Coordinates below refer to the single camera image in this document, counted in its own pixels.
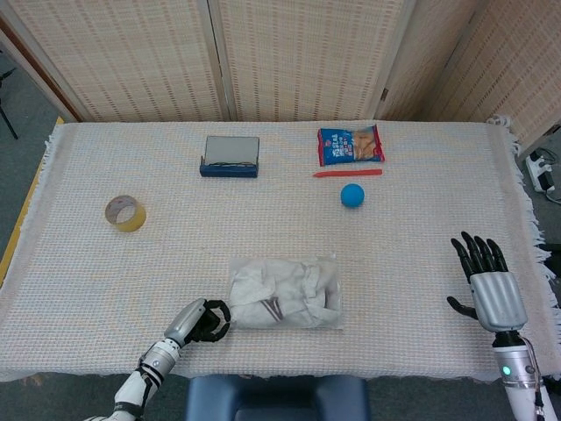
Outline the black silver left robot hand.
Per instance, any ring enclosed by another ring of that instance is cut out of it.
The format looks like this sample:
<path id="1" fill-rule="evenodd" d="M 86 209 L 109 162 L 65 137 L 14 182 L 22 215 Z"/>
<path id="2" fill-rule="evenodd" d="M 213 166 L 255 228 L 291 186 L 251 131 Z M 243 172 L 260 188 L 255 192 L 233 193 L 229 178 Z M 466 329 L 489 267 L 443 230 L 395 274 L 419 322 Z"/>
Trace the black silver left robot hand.
<path id="1" fill-rule="evenodd" d="M 180 348 L 191 342 L 214 343 L 226 335 L 230 325 L 231 314 L 224 301 L 199 298 L 181 310 L 164 337 Z"/>

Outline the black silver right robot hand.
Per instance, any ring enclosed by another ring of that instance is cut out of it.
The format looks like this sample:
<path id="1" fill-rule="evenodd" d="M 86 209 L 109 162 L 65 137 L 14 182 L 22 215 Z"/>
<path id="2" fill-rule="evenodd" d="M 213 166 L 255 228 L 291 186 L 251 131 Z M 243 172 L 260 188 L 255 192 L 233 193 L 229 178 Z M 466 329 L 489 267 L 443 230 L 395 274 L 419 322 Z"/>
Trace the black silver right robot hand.
<path id="1" fill-rule="evenodd" d="M 462 232 L 451 239 L 472 297 L 472 306 L 447 296 L 457 313 L 472 318 L 492 333 L 518 331 L 528 322 L 515 275 L 509 271 L 501 248 L 492 239 Z"/>

